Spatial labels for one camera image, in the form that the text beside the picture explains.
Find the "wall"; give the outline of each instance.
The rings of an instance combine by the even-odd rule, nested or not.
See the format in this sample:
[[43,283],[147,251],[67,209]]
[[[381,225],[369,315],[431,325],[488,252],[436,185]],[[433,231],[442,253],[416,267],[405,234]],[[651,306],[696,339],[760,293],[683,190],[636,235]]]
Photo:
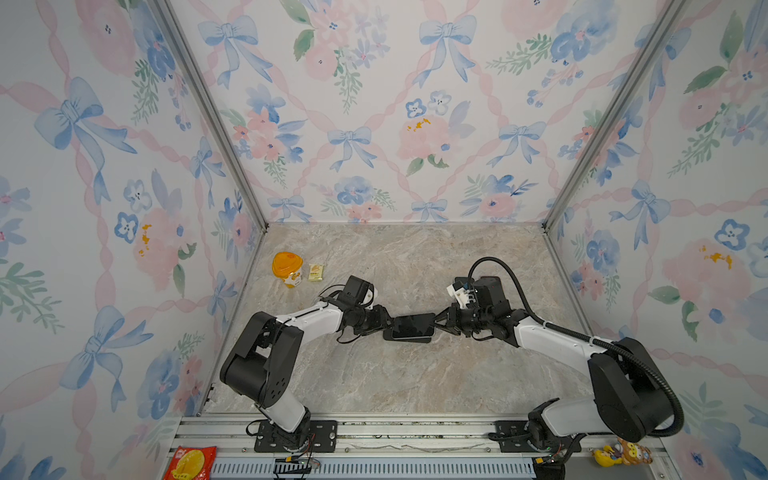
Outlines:
[[686,480],[768,478],[767,15],[688,5],[554,232],[595,333],[639,339],[680,397]]
[[153,478],[257,229],[143,2],[4,2],[0,58],[0,478]]
[[664,1],[171,4],[271,220],[533,222]]

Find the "orange cup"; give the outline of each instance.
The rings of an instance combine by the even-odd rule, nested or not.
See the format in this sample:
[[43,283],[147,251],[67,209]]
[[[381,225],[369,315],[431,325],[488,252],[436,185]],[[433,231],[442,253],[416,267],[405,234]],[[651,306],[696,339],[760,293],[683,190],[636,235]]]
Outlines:
[[280,252],[272,260],[272,273],[281,279],[288,288],[294,288],[301,283],[301,266],[304,260],[291,252]]

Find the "marble surface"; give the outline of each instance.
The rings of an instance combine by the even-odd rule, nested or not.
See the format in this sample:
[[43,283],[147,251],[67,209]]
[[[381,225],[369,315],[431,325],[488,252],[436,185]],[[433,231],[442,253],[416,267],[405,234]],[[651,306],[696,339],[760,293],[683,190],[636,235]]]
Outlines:
[[[304,259],[304,275],[307,264],[325,264],[323,282],[286,288],[271,270],[275,253],[285,250]],[[450,304],[445,287],[484,256],[498,257],[515,271],[540,317],[581,330],[536,226],[273,224],[225,356],[253,313],[307,308],[322,289],[345,283],[349,275],[372,282],[392,316],[437,313]],[[521,306],[500,266],[483,263],[475,278],[480,275],[500,276],[510,303]],[[347,330],[344,339],[351,339]],[[341,345],[337,336],[313,340],[296,361],[290,388],[312,412],[526,413],[554,397],[591,394],[589,379],[570,366],[500,340],[477,342],[437,331],[429,344],[386,342],[375,333]],[[257,410],[217,381],[204,411]]]

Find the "black smartphone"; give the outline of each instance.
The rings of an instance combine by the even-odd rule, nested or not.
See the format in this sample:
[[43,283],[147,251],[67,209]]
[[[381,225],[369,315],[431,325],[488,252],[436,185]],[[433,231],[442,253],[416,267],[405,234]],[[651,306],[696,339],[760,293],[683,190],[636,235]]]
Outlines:
[[392,319],[392,340],[424,339],[435,335],[434,313],[397,316]]

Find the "black cable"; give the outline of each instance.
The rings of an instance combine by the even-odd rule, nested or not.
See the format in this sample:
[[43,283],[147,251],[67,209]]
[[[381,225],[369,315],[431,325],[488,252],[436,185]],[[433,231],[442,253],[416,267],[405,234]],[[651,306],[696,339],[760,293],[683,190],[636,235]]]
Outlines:
[[[475,268],[480,263],[483,262],[496,262],[502,267],[504,267],[504,270],[507,271],[509,276],[512,278],[512,282],[515,283],[515,288],[518,291],[518,295],[520,296],[520,300],[523,302],[523,307],[525,308],[525,312],[531,316],[533,320],[535,320],[540,325],[544,325],[544,320],[538,317],[535,313],[533,313],[533,309],[531,308],[531,304],[528,303],[528,298],[526,298],[525,293],[523,292],[523,287],[520,285],[520,282],[518,281],[518,278],[515,276],[515,273],[512,272],[512,269],[509,268],[509,265],[504,263],[502,260],[496,258],[496,257],[482,257],[481,259],[477,260],[475,263],[472,264],[472,268],[469,269],[469,273],[467,274],[467,282],[470,290],[472,289],[472,274],[475,272]],[[651,367],[646,365],[645,362],[637,358],[635,355],[630,353],[629,351],[622,349],[619,346],[614,345],[613,343],[604,342],[600,339],[592,339],[589,335],[584,335],[580,332],[575,332],[574,330],[567,329],[563,326],[555,325],[554,323],[547,322],[547,325],[545,328],[553,329],[555,332],[563,333],[564,335],[572,336],[575,339],[579,339],[582,342],[589,343],[591,341],[592,345],[599,346],[600,348],[609,350],[613,353],[617,353],[618,355],[621,355],[622,358],[624,358],[629,363],[632,363],[637,368],[641,369],[643,373],[648,375],[652,380],[656,382],[656,384],[659,385],[659,388],[662,392],[664,392],[664,395],[669,400],[670,404],[672,405],[672,414],[674,416],[674,420],[672,421],[672,425],[666,427],[665,429],[661,430],[654,430],[652,432],[649,432],[649,436],[653,437],[671,437],[672,435],[677,434],[680,430],[683,429],[683,424],[685,423],[685,414],[683,412],[683,406],[680,404],[680,400],[675,395],[674,391],[672,390],[672,387],[670,387],[669,383],[667,383],[667,380],[664,379],[660,374],[656,373],[655,370],[653,370]]]

